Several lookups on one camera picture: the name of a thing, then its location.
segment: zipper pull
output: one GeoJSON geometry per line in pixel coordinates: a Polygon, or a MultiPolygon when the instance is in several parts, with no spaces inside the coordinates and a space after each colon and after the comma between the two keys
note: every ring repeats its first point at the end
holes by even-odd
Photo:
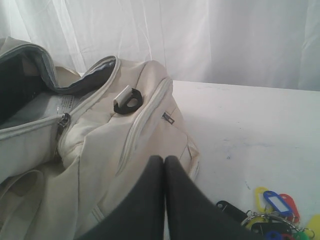
{"type": "Polygon", "coordinates": [[[53,161],[54,162],[58,162],[61,159],[61,156],[60,156],[60,154],[58,152],[58,142],[59,142],[59,139],[62,136],[62,133],[66,129],[66,127],[69,126],[70,120],[71,120],[70,114],[69,113],[64,113],[62,115],[61,120],[58,122],[58,128],[56,130],[56,136],[55,136],[56,147],[55,147],[54,155],[53,155],[53,161]]]}
{"type": "Polygon", "coordinates": [[[171,125],[174,124],[175,120],[173,120],[166,112],[162,115],[162,118],[166,120],[171,125]]]}

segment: cream bag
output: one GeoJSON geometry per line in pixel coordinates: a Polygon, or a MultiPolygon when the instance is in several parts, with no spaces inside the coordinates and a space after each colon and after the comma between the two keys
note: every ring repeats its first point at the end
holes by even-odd
{"type": "Polygon", "coordinates": [[[80,77],[44,48],[8,37],[0,71],[5,64],[1,84],[17,76],[8,91],[29,79],[41,87],[0,122],[0,240],[84,234],[126,197],[151,155],[175,155],[196,177],[199,153],[158,62],[109,56],[80,77]]]}

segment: bag strap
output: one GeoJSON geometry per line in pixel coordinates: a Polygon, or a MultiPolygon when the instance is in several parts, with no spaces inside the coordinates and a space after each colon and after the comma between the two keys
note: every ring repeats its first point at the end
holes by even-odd
{"type": "Polygon", "coordinates": [[[6,218],[0,232],[0,240],[24,239],[38,211],[45,189],[44,175],[39,170],[30,170],[11,178],[5,188],[0,192],[0,204],[9,189],[16,184],[18,180],[29,174],[36,174],[35,183],[23,196],[24,200],[22,203],[6,218]]]}

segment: white table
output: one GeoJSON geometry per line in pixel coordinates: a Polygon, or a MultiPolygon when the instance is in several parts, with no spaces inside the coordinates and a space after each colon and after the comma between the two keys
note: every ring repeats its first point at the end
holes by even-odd
{"type": "Polygon", "coordinates": [[[292,196],[302,226],[320,214],[320,92],[175,81],[173,95],[212,202],[256,210],[261,186],[292,196]]]}

